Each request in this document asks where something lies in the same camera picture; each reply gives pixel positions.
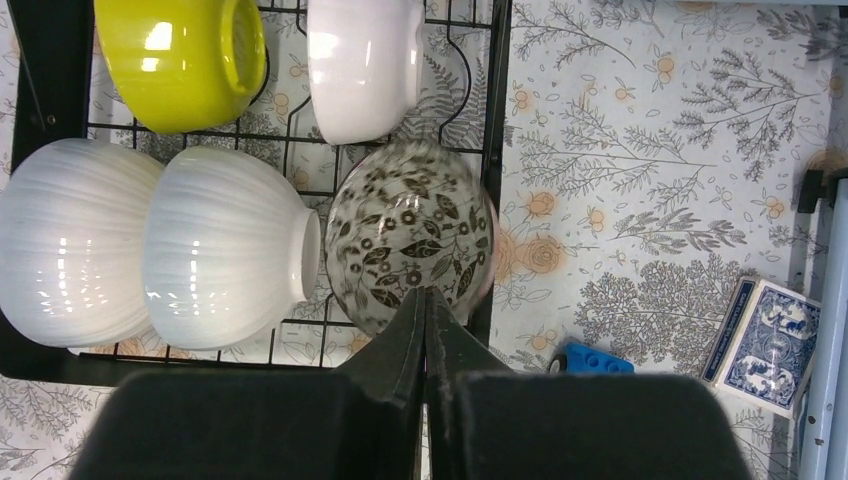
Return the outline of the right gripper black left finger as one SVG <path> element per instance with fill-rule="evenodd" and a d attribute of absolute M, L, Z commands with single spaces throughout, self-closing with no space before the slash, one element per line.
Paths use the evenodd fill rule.
<path fill-rule="evenodd" d="M 74 479 L 413 479 L 426 292 L 326 373 L 144 373 L 101 409 Z"/>

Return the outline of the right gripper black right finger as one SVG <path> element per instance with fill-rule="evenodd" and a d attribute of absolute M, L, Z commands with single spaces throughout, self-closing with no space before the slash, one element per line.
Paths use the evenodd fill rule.
<path fill-rule="evenodd" d="M 520 374 L 423 293 L 435 479 L 746 479 L 729 421 L 669 374 Z"/>

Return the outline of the pink patterned bowl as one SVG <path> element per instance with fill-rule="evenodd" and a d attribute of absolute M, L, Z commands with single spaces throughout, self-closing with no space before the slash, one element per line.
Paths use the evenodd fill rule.
<path fill-rule="evenodd" d="M 497 215 L 461 156 L 425 139 L 366 156 L 332 201 L 325 232 L 331 290 L 370 337 L 418 287 L 440 290 L 466 324 L 494 282 Z"/>

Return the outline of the black wire dish rack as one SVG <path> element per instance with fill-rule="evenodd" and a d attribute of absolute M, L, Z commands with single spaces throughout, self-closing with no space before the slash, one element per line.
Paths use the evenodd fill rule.
<path fill-rule="evenodd" d="M 438 88 L 445 95 L 430 134 L 460 153 L 479 171 L 493 200 L 500 197 L 508 40 L 512 5 L 508 1 L 451 1 L 441 16 L 425 23 L 436 31 L 449 58 L 462 72 Z M 94 38 L 93 5 L 89 1 L 5 1 L 1 5 L 2 41 L 19 49 L 10 72 L 12 85 L 3 94 L 2 130 L 7 172 L 33 151 L 54 140 L 89 133 L 109 135 L 120 127 L 97 121 L 89 112 Z M 132 123 L 122 128 L 132 145 L 147 147 L 154 157 L 169 159 L 189 145 L 207 141 L 275 164 L 259 173 L 263 183 L 291 178 L 299 148 L 318 147 L 326 160 L 318 175 L 319 189 L 300 193 L 305 205 L 328 207 L 350 168 L 369 151 L 368 143 L 332 146 L 316 133 L 298 133 L 311 109 L 303 99 L 287 113 L 285 126 L 258 129 L 257 114 L 245 114 L 232 126 L 161 137 Z M 330 288 L 318 281 L 311 298 L 296 305 L 277 325 L 224 350 L 185 352 L 161 344 L 147 334 L 145 348 L 131 353 L 120 343 L 96 352 L 37 344 L 10 323 L 1 325 L 1 373 L 20 381 L 112 387 L 142 370 L 174 365 L 216 369 L 333 368 L 348 358 L 340 344 L 354 326 L 338 309 Z"/>

